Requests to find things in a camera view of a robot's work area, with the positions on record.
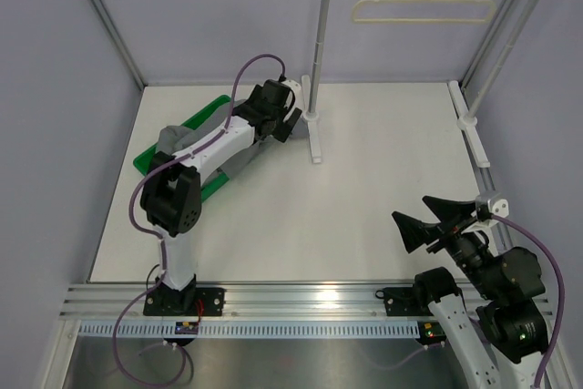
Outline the cream hanger with metal hook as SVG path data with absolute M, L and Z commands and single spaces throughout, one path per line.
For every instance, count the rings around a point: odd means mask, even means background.
M 494 0 L 359 0 L 351 19 L 359 25 L 484 25 L 496 10 Z

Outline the aluminium frame post left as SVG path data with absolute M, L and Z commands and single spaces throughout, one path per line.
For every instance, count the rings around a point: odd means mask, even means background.
M 92 10 L 97 15 L 98 21 L 106 32 L 109 41 L 117 51 L 121 61 L 125 66 L 125 69 L 133 79 L 133 82 L 140 91 L 143 91 L 147 86 L 147 81 L 140 72 L 137 62 L 132 56 L 124 37 L 120 33 L 113 15 L 110 13 L 109 8 L 107 7 L 106 1 L 88 0 L 88 2 Z

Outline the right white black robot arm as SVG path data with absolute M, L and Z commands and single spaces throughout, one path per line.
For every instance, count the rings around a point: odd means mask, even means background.
M 494 254 L 486 235 L 508 216 L 508 201 L 490 192 L 471 201 L 425 196 L 423 202 L 435 223 L 392 214 L 405 250 L 446 251 L 486 305 L 472 320 L 453 275 L 439 267 L 414 277 L 414 307 L 436 318 L 469 387 L 542 387 L 550 342 L 535 303 L 546 290 L 540 264 L 523 247 Z

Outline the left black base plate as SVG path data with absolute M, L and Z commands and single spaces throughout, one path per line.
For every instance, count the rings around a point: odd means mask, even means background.
M 145 316 L 219 317 L 223 313 L 225 290 L 217 287 L 186 288 L 183 291 L 160 286 L 149 293 L 143 307 Z

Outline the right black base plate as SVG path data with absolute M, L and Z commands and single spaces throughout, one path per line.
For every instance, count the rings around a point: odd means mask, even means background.
M 387 316 L 430 316 L 427 294 L 416 286 L 388 286 L 377 290 L 374 297 L 384 304 Z

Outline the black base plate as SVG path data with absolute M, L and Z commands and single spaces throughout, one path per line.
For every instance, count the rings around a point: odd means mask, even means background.
M 145 316 L 219 317 L 223 313 L 225 290 L 217 287 L 186 288 L 183 291 L 160 286 L 149 293 L 143 307 Z
M 384 304 L 387 316 L 430 316 L 427 294 L 416 286 L 388 286 L 377 290 L 374 297 Z

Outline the grey button-up shirt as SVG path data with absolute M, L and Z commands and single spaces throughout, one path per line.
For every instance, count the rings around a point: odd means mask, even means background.
M 224 124 L 229 106 L 229 103 L 220 106 L 198 128 L 192 129 L 185 126 L 166 126 L 159 132 L 156 151 L 173 156 L 176 152 L 199 142 L 219 125 Z M 276 140 L 273 137 L 268 137 L 264 140 L 258 141 L 251 147 L 238 152 L 236 155 L 215 168 L 212 172 L 209 172 L 207 177 L 205 177 L 204 174 L 201 174 L 201 184 L 204 185 L 211 179 L 214 179 L 219 172 L 226 174 L 229 179 L 235 178 L 247 165 L 255 160 L 261 153 L 266 152 L 268 148 L 275 143 Z

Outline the aluminium frame post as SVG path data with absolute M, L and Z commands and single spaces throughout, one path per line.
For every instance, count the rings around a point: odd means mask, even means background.
M 491 55 L 498 38 L 502 35 L 507 20 L 513 14 L 514 7 L 517 6 L 520 0 L 501 0 L 498 4 L 497 10 L 489 22 L 489 25 L 481 39 L 477 50 L 459 81 L 459 87 L 465 93 L 476 79 L 477 74 L 486 64 L 487 59 Z
M 147 86 L 147 81 L 140 72 L 137 62 L 132 56 L 124 37 L 120 33 L 113 15 L 110 13 L 109 8 L 107 7 L 106 1 L 88 0 L 88 2 L 92 10 L 97 15 L 98 21 L 106 32 L 109 41 L 117 51 L 121 61 L 125 66 L 125 69 L 133 79 L 133 82 L 140 91 L 143 91 Z

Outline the metal clothes rack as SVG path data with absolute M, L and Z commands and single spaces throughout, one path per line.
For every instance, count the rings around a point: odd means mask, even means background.
M 480 169 L 490 167 L 490 162 L 477 134 L 476 113 L 486 94 L 499 76 L 502 66 L 507 61 L 509 54 L 514 48 L 518 37 L 524 29 L 527 20 L 532 15 L 539 0 L 527 0 L 519 18 L 516 20 L 512 31 L 507 38 L 503 49 L 496 58 L 495 65 L 492 67 L 485 83 L 479 88 L 476 95 L 476 101 L 470 107 L 462 102 L 462 90 L 469 84 L 473 74 L 477 71 L 482 60 L 486 59 L 489 48 L 494 44 L 499 30 L 506 18 L 509 16 L 511 7 L 517 0 L 503 0 L 501 5 L 497 5 L 491 0 L 359 0 L 351 10 L 351 21 L 360 25 L 486 25 L 486 33 L 480 43 L 475 55 L 473 56 L 466 73 L 462 78 L 462 84 L 457 87 L 454 97 L 455 110 L 458 115 L 457 124 L 461 129 L 467 144 L 470 147 L 471 157 Z M 305 111 L 303 119 L 308 129 L 308 145 L 311 162 L 320 164 L 322 162 L 322 145 L 320 141 L 320 132 L 318 128 L 319 114 L 317 112 L 317 98 L 319 85 L 321 82 L 322 60 L 324 51 L 324 41 L 326 34 L 327 21 L 329 16 L 331 0 L 320 0 L 319 14 L 317 20 L 317 30 L 314 45 L 314 55 L 312 61 L 312 72 L 309 75 L 302 76 L 301 85 L 304 92 Z M 470 17 L 360 17 L 359 11 L 368 5 L 481 5 L 487 9 L 484 16 L 480 18 Z

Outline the aluminium frame post right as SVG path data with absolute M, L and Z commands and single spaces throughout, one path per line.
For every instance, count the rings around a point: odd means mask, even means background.
M 498 4 L 497 10 L 489 22 L 489 25 L 481 39 L 477 50 L 459 81 L 459 87 L 465 93 L 476 79 L 477 74 L 486 64 L 487 59 L 491 55 L 498 38 L 502 35 L 507 20 L 513 14 L 514 7 L 517 6 L 520 0 L 501 0 Z

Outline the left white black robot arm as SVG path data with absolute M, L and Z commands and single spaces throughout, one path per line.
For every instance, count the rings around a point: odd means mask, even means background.
M 177 152 L 158 152 L 150 162 L 140 207 L 160 239 L 159 276 L 148 289 L 147 316 L 198 316 L 204 307 L 222 313 L 217 289 L 197 289 L 191 231 L 202 212 L 202 188 L 234 157 L 268 139 L 285 142 L 302 115 L 284 81 L 268 80 L 228 110 L 210 133 Z

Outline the aluminium mounting rail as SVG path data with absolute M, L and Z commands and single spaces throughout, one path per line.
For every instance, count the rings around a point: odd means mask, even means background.
M 380 320 L 384 302 L 374 282 L 232 282 L 222 288 L 224 320 Z M 138 283 L 90 283 L 68 287 L 59 317 L 113 319 L 146 290 Z

